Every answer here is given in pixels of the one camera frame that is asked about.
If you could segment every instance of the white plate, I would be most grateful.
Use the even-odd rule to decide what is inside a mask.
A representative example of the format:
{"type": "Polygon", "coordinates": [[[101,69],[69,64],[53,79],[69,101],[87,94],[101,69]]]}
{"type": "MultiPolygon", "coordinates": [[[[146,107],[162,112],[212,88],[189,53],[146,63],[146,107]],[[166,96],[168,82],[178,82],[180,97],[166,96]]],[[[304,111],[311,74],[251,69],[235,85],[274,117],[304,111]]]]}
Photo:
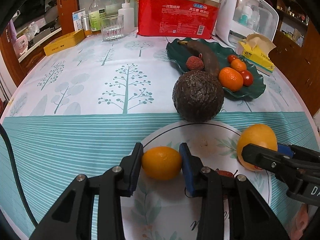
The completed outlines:
{"type": "MultiPolygon", "coordinates": [[[[185,121],[167,125],[147,136],[144,151],[156,146],[179,150],[188,143],[192,155],[212,169],[244,174],[270,205],[271,178],[266,171],[245,169],[236,159],[241,132],[222,122],[193,124],[185,121]]],[[[126,240],[195,240],[202,198],[185,195],[182,173],[169,181],[148,178],[141,170],[137,190],[131,198],[121,198],[126,240]]],[[[228,207],[225,201],[225,237],[229,240],[228,207]]]]}

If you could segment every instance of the tablecloth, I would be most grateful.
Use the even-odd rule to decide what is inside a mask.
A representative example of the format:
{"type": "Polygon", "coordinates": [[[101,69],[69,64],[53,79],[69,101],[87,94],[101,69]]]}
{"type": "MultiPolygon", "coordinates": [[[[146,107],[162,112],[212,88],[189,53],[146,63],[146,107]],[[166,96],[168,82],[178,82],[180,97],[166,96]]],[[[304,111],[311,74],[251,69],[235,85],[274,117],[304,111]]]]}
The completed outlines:
{"type": "MultiPolygon", "coordinates": [[[[114,42],[89,37],[45,57],[18,87],[1,121],[37,221],[77,174],[103,173],[119,164],[134,142],[181,120],[171,99],[181,73],[165,52],[167,42],[174,39],[136,32],[114,42]]],[[[259,98],[237,100],[226,95],[214,120],[240,131],[262,122],[273,128],[281,143],[319,150],[312,118],[293,87],[278,70],[263,77],[267,88],[259,98]]],[[[27,238],[34,227],[17,193],[3,142],[0,149],[1,208],[27,238]]],[[[270,206],[288,223],[299,204],[286,200],[292,208],[282,205],[286,187],[274,176],[271,180],[275,192],[270,206]]]]}

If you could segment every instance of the glass cup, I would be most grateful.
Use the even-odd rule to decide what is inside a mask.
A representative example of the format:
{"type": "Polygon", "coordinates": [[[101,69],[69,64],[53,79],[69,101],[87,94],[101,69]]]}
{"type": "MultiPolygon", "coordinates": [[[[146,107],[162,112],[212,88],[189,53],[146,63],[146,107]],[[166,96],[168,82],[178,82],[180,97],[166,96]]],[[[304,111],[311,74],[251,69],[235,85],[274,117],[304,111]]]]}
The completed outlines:
{"type": "Polygon", "coordinates": [[[123,15],[111,15],[101,20],[103,41],[119,40],[124,36],[123,15]]]}

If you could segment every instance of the cherry tomato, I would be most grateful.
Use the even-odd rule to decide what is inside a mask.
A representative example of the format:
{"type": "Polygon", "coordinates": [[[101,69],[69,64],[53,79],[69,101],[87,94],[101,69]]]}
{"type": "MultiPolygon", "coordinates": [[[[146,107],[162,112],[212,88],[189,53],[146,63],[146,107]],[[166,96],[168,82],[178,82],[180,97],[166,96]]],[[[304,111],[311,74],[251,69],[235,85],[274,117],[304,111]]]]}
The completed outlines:
{"type": "Polygon", "coordinates": [[[236,58],[238,58],[236,55],[229,55],[227,60],[228,60],[229,63],[231,63],[236,58]]]}
{"type": "Polygon", "coordinates": [[[249,87],[253,83],[253,76],[249,70],[243,70],[239,72],[240,75],[243,77],[243,85],[249,87]]]}
{"type": "Polygon", "coordinates": [[[222,176],[227,176],[227,177],[231,177],[231,178],[234,178],[234,177],[235,177],[235,176],[233,175],[233,173],[231,173],[230,171],[223,171],[223,170],[216,169],[216,172],[217,172],[219,175],[222,175],[222,176]]]}

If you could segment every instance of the barcode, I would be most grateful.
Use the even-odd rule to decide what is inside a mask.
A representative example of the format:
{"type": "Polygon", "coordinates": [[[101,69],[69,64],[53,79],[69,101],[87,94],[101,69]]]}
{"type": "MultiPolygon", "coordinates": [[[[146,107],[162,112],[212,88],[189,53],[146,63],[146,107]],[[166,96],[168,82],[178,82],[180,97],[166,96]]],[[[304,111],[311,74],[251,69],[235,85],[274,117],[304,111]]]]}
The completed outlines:
{"type": "Polygon", "coordinates": [[[203,30],[204,30],[204,26],[199,26],[199,29],[198,29],[198,32],[197,32],[197,35],[202,35],[203,33],[203,30]]]}

